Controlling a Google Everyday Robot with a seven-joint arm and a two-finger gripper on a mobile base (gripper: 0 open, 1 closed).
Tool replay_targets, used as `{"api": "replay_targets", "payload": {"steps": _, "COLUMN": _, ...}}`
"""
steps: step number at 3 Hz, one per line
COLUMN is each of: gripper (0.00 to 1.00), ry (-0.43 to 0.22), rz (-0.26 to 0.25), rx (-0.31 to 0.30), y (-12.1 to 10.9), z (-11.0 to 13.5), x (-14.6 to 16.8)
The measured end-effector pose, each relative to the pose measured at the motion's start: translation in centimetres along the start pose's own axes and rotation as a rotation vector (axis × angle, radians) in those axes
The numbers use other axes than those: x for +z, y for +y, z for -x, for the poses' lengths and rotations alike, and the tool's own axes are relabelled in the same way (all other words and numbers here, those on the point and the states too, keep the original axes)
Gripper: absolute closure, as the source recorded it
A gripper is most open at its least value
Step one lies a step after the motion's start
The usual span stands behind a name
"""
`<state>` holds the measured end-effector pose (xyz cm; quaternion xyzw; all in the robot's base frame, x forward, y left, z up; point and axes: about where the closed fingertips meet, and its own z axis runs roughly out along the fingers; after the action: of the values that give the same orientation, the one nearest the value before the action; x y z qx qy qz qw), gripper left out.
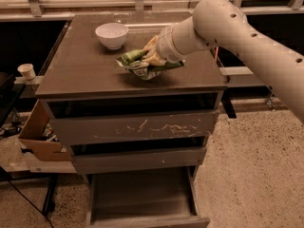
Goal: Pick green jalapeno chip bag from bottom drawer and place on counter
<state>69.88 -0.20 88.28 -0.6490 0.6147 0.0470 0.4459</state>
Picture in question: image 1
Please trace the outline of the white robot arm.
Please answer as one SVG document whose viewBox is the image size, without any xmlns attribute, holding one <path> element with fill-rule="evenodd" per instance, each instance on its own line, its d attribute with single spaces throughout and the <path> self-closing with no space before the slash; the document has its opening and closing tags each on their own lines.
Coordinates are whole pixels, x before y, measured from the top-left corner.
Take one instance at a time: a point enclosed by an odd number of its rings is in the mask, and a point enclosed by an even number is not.
<svg viewBox="0 0 304 228">
<path fill-rule="evenodd" d="M 163 29 L 144 49 L 164 64 L 216 47 L 237 56 L 304 122 L 304 56 L 258 32 L 228 0 L 201 0 L 190 18 Z"/>
</svg>

